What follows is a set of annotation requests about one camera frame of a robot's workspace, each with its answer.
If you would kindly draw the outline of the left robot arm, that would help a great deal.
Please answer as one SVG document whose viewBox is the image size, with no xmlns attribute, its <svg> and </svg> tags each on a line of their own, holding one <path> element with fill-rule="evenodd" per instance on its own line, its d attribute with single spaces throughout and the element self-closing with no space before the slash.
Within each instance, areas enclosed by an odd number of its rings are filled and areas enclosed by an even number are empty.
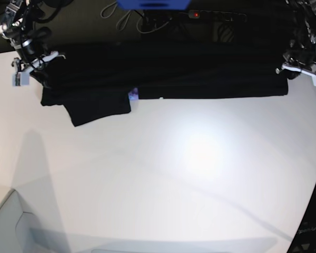
<svg viewBox="0 0 316 253">
<path fill-rule="evenodd" d="M 289 49 L 283 54 L 284 63 L 275 72 L 287 72 L 289 79 L 300 74 L 316 77 L 316 1 L 285 3 L 293 13 L 295 27 Z"/>
</svg>

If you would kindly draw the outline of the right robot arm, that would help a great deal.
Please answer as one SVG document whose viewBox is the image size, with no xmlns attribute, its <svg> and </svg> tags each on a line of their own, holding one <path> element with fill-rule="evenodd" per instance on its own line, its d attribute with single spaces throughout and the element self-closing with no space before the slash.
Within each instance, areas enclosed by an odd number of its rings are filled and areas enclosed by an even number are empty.
<svg viewBox="0 0 316 253">
<path fill-rule="evenodd" d="M 9 1 L 0 23 L 0 35 L 10 42 L 19 58 L 13 63 L 42 73 L 47 67 L 46 57 L 51 53 L 45 40 L 52 31 L 45 26 L 71 1 Z"/>
</svg>

